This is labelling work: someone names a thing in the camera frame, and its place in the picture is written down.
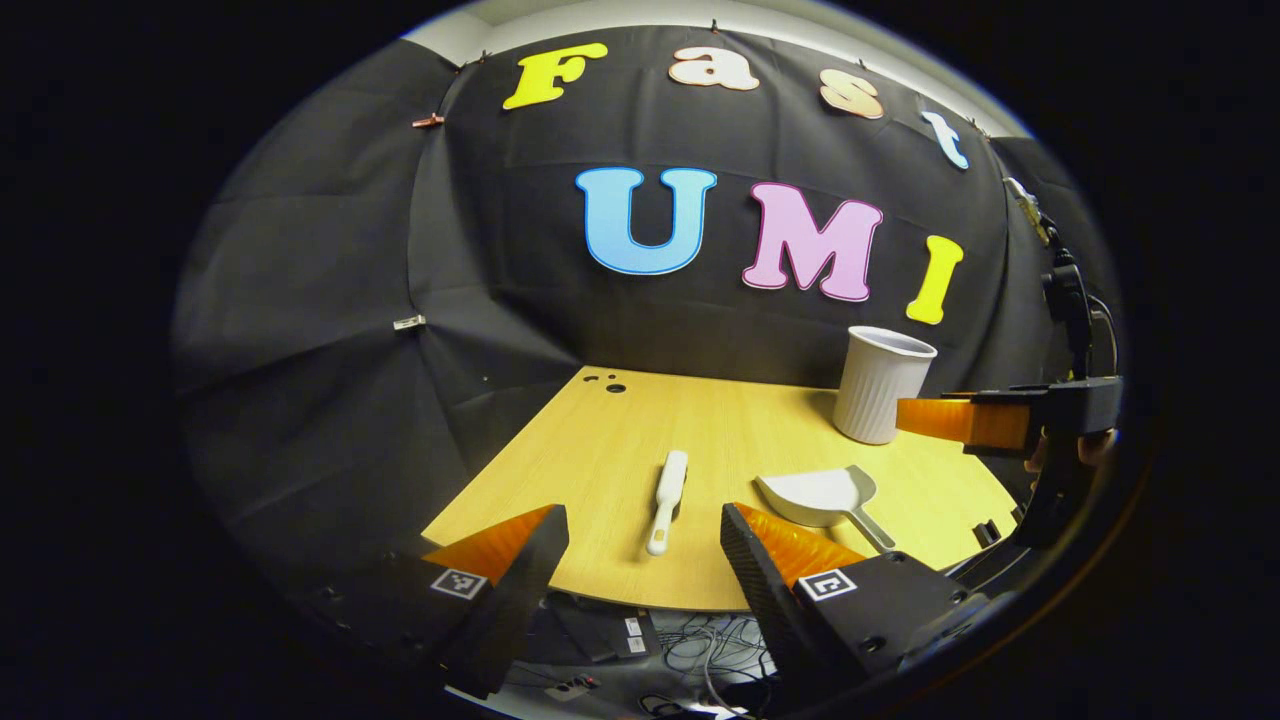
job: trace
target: metal clip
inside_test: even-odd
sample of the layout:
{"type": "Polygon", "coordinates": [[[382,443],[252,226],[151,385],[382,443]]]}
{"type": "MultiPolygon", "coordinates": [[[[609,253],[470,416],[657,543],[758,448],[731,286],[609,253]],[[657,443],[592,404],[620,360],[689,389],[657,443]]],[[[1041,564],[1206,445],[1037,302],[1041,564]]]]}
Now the metal clip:
{"type": "Polygon", "coordinates": [[[1014,178],[1005,178],[1005,187],[1007,187],[1009,191],[1014,193],[1014,200],[1018,201],[1018,205],[1023,209],[1023,213],[1027,215],[1027,219],[1032,223],[1032,227],[1036,228],[1036,234],[1039,236],[1041,242],[1044,243],[1044,247],[1048,247],[1050,246],[1048,229],[1046,228],[1046,222],[1043,222],[1046,220],[1046,218],[1039,211],[1039,201],[1036,199],[1034,195],[1027,192],[1027,188],[1023,187],[1023,183],[1018,182],[1014,178]]]}
{"type": "Polygon", "coordinates": [[[987,131],[982,129],[982,127],[978,126],[978,118],[969,118],[969,124],[973,126],[973,129],[978,131],[978,135],[980,135],[983,138],[991,140],[991,133],[988,133],[987,131]]]}
{"type": "Polygon", "coordinates": [[[412,318],[404,318],[403,320],[396,320],[392,323],[392,329],[396,332],[407,331],[410,328],[416,328],[419,325],[425,325],[426,318],[422,315],[413,315],[412,318]]]}
{"type": "Polygon", "coordinates": [[[444,117],[431,113],[430,118],[422,118],[421,120],[413,120],[413,127],[416,128],[429,128],[433,126],[443,124],[444,117]]]}

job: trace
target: wooden tabletop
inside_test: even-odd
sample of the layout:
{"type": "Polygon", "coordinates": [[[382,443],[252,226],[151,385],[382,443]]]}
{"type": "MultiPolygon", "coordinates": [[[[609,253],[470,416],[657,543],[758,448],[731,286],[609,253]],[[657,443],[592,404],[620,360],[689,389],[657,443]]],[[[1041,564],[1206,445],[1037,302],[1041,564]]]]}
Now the wooden tabletop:
{"type": "MultiPolygon", "coordinates": [[[[897,550],[932,568],[980,550],[979,523],[1012,532],[1012,498],[959,442],[900,432],[888,445],[863,445],[831,424],[835,401],[833,389],[582,368],[422,537],[448,544],[559,502],[570,544],[550,587],[646,607],[741,611],[746,598],[719,546],[721,506],[772,511],[756,475],[860,466],[879,486],[867,511],[897,550]],[[689,454],[689,474],[669,548],[653,557],[644,546],[671,450],[689,454]]],[[[847,521],[813,532],[876,555],[847,521]]]]}

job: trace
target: ribbed cup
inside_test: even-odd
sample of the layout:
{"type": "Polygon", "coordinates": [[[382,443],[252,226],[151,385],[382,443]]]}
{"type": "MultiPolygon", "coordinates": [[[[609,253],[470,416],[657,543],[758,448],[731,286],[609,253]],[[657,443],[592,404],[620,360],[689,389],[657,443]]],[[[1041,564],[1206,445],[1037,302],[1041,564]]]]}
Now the ribbed cup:
{"type": "Polygon", "coordinates": [[[846,436],[868,445],[897,437],[897,401],[915,397],[938,351],[914,337],[854,325],[840,377],[832,423],[846,436]]]}

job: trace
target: pink letter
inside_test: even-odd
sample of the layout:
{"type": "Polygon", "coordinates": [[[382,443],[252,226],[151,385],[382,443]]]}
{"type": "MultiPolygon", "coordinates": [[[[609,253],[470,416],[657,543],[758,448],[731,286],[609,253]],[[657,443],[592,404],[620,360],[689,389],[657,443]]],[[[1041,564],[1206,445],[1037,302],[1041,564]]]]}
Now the pink letter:
{"type": "Polygon", "coordinates": [[[751,187],[751,197],[760,202],[760,245],[755,264],[742,272],[742,282],[765,290],[786,287],[785,246],[800,290],[809,290],[829,261],[831,274],[818,286],[823,295],[850,302],[870,297],[867,264],[876,225],[884,219],[878,208],[846,200],[819,232],[804,196],[790,184],[756,183],[751,187]]]}

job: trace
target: dustpan handle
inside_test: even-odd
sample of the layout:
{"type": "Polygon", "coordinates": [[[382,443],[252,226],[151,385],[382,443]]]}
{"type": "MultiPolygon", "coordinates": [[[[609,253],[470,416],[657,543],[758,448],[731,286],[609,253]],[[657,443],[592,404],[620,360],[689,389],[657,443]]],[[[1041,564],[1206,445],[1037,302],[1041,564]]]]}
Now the dustpan handle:
{"type": "Polygon", "coordinates": [[[849,519],[865,532],[868,539],[870,539],[872,544],[874,544],[881,552],[888,552],[897,547],[893,538],[884,532],[884,528],[879,527],[879,523],[873,520],[872,516],[867,514],[867,510],[859,507],[858,510],[849,512],[849,519]]]}

